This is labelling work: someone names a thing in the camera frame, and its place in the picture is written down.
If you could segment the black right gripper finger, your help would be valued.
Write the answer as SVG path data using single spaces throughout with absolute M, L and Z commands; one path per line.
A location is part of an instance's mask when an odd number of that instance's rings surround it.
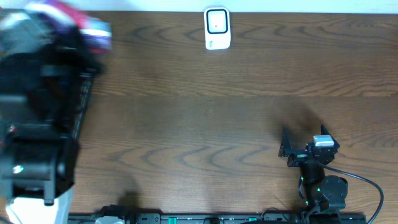
M 331 135 L 331 133 L 329 132 L 329 130 L 326 128 L 326 126 L 324 125 L 324 124 L 322 124 L 321 126 L 320 126 L 320 129 L 321 129 L 321 135 L 330 135 L 332 138 L 333 138 L 333 140 L 334 140 L 334 142 L 335 142 L 335 144 L 334 144 L 334 148 L 339 148 L 340 147 L 340 144 L 336 141 L 336 139 Z
M 286 127 L 283 127 L 282 140 L 281 140 L 278 156 L 279 157 L 288 157 L 290 155 L 291 150 L 292 150 L 292 146 L 291 146 L 290 139 L 289 139 L 288 129 Z

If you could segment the purple pink pad package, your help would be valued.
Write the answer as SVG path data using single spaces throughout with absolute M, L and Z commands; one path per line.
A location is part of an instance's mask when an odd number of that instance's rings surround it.
M 67 3 L 57 0 L 31 1 L 25 10 L 43 18 L 58 34 L 66 34 L 77 27 L 89 49 L 95 54 L 111 50 L 110 23 L 91 17 Z

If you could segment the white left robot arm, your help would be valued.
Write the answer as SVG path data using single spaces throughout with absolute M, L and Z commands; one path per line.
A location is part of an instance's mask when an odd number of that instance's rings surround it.
M 1 197 L 9 223 L 66 223 L 102 64 L 77 27 L 1 61 Z

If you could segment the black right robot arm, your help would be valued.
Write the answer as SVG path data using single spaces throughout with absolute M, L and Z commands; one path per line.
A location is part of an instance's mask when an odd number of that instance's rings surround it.
M 338 213 L 346 206 L 348 182 L 325 174 L 325 166 L 334 160 L 339 148 L 324 125 L 304 149 L 294 149 L 287 128 L 283 128 L 278 156 L 287 158 L 288 167 L 300 169 L 298 192 L 306 201 L 298 218 L 301 223 L 341 223 Z

